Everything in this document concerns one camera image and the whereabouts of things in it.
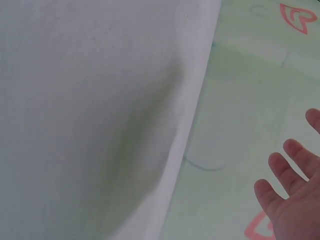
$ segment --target red logo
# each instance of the red logo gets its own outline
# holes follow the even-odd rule
[[[308,34],[307,23],[312,23],[318,19],[317,15],[310,10],[287,6],[282,3],[280,4],[280,11],[283,19],[286,21],[287,24],[306,35]],[[294,22],[297,22],[295,21],[296,14],[298,15],[298,21],[300,22],[300,26],[297,26],[297,23],[294,24]]]
[[[265,236],[257,232],[257,227],[261,222],[267,217],[264,211],[260,212],[255,218],[250,222],[244,231],[244,235],[250,240],[276,240],[274,230],[271,221],[268,223],[268,229],[271,231],[270,236]]]

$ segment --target curved line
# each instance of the curved line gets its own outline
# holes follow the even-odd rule
[[[190,161],[189,159],[187,159],[187,157],[185,155],[183,155],[183,160],[186,161],[188,164],[190,164],[192,167],[194,167],[196,169],[199,169],[201,171],[204,171],[204,172],[216,172],[216,171],[219,171],[219,170],[223,169],[229,163],[229,162],[227,162],[224,165],[222,165],[220,167],[217,167],[217,168],[206,168],[206,167],[200,166],[200,165],[195,164],[194,162]]]
[[[290,18],[291,18],[292,21],[295,20],[295,13],[301,13],[301,12],[300,12],[299,10],[292,9],[292,10],[290,11]]]
[[[263,9],[265,11],[268,11],[268,9],[266,7],[264,7],[263,5],[252,5],[250,7],[250,9],[249,9],[250,12],[252,13],[252,15],[258,16],[260,18],[268,19],[268,16],[266,16],[265,14],[258,13],[258,12],[256,13],[254,10],[257,9],[257,8],[261,8],[261,9]]]

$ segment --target light green surface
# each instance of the light green surface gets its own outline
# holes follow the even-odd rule
[[[304,116],[320,108],[320,25],[300,33],[284,22],[280,1],[223,1],[185,156],[205,168],[226,166],[203,171],[183,162],[161,240],[248,239],[245,229],[261,211],[254,182],[266,178],[286,196],[269,154],[283,153],[287,138],[320,153]],[[270,9],[268,22],[250,14],[253,3]],[[320,13],[316,0],[285,4]],[[267,224],[256,231],[271,236]]]

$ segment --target palm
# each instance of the palm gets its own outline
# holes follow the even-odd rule
[[[320,111],[310,109],[306,119],[320,133]],[[289,198],[281,198],[261,179],[254,185],[257,199],[273,224],[277,240],[320,239],[320,158],[293,139],[283,148],[309,181],[299,176],[280,153],[273,153],[269,166]]]

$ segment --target floor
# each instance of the floor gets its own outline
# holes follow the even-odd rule
[[[290,13],[309,18],[306,29],[297,22],[303,18],[286,18]],[[288,138],[320,154],[320,136],[305,120],[308,108],[320,108],[320,48],[313,47],[320,26],[314,15],[320,16],[316,0],[222,0],[160,240],[275,239],[253,185],[265,178],[287,197],[268,156],[285,155]]]

